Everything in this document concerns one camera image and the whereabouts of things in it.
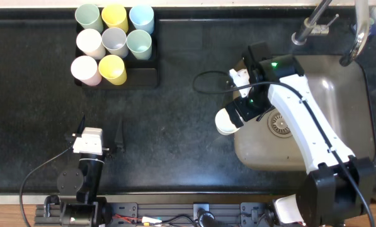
black countertop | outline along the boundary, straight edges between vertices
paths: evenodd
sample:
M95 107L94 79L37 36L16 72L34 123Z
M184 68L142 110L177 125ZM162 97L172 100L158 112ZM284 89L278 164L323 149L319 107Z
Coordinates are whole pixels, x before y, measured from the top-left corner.
M29 171L64 150L64 134L83 114L86 125L103 128L106 137L113 137L120 116L125 121L127 151L107 159L101 194L291 194L299 187L304 172L244 166L234 152L233 136L221 136L214 124L231 96L195 93L191 81L202 71L227 71L247 45L260 41L267 41L274 55L342 54L353 43L353 10L329 9L322 22L341 15L329 35L309 38L299 47L290 37L310 9L157 9L160 85L136 91L75 86L70 73L77 35L73 12L0 10L0 193L18 192ZM367 75L376 133L376 36L358 62ZM217 89L224 83L202 85ZM37 171L26 192L56 193L57 175L76 166L77 159L68 153Z

stainless steel sink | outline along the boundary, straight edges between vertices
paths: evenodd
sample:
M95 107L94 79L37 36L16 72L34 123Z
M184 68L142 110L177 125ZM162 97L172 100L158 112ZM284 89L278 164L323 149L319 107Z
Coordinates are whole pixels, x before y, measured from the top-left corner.
M312 95L341 140L357 157L375 154L372 121L363 69L343 67L336 55L298 55ZM305 170L300 150L277 110L235 133L238 158L255 170Z

sink drain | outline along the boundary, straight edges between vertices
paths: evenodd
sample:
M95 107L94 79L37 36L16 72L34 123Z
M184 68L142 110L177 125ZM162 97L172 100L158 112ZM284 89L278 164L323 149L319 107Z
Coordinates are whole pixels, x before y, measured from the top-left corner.
M287 123L278 110L274 110L270 113L268 125L270 131L278 137L287 138L292 135Z

black tray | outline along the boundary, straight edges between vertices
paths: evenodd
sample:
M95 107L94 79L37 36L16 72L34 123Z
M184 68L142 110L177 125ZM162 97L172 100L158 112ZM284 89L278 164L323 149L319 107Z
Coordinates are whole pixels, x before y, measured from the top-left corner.
M108 26L104 24L103 32L108 29ZM130 21L128 17L128 25L129 30L126 33L127 35L135 30L133 23ZM92 90L143 90L143 89L153 89L158 86L159 84L159 76L158 76L158 50L157 50L157 20L154 19L154 31L151 34L152 40L152 54L150 59L148 60L138 60L129 51L129 54L123 59L125 63L125 69L127 73L126 82L122 85L113 85L107 79L103 78L101 82L96 86L88 86L81 82L80 80L74 78L74 83L77 86L86 89ZM77 23L76 31L77 34L83 31L84 28ZM76 57L85 55L77 46L76 46ZM110 55L110 53L106 50L105 55Z

chrome faucet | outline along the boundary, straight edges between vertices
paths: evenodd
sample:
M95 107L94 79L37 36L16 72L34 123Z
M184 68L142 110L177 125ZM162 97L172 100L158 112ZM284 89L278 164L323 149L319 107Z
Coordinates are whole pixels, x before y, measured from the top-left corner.
M303 45L309 35L327 35L329 26L337 19L338 15L327 25L317 25L318 19L328 8L332 0L322 0L309 18L304 20L300 30L292 35L292 41L295 45ZM342 66L348 66L363 50L365 42L370 31L370 13L368 12L368 0L355 0L357 31L355 42L348 53L345 53L340 59Z

